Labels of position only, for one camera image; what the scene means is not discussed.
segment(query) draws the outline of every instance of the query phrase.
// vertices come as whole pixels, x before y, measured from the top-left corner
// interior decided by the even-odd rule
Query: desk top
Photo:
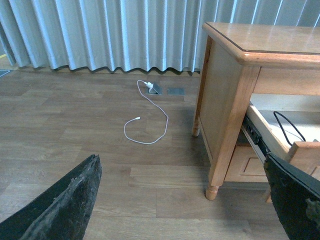
[[[207,22],[203,29],[241,64],[320,69],[320,27]]]

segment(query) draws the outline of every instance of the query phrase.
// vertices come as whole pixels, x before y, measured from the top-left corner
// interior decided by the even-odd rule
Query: turned wooden leg
[[[214,200],[218,194],[220,186],[208,186],[206,191],[205,191],[205,197],[208,200]]]
[[[198,137],[200,133],[199,122],[198,120],[194,121],[192,128],[192,136]]]

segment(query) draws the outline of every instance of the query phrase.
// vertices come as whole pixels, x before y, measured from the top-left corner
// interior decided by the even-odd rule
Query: wooden floor
[[[136,81],[163,95],[143,99]],[[199,75],[18,69],[0,78],[0,221],[91,154],[103,172],[85,240],[287,240],[263,190],[227,184],[204,196],[209,159],[191,137]],[[184,88],[185,96],[167,94]]]

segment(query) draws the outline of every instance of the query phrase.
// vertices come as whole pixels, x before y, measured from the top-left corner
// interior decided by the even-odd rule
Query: drawer front
[[[262,67],[254,93],[320,95],[320,70]]]
[[[235,147],[225,181],[268,182],[264,165],[251,146]]]

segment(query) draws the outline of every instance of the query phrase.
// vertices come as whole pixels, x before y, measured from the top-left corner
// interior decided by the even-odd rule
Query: laminate floor plank
[[[93,216],[156,217],[156,189],[100,186]]]
[[[254,240],[246,220],[93,216],[84,240]]]

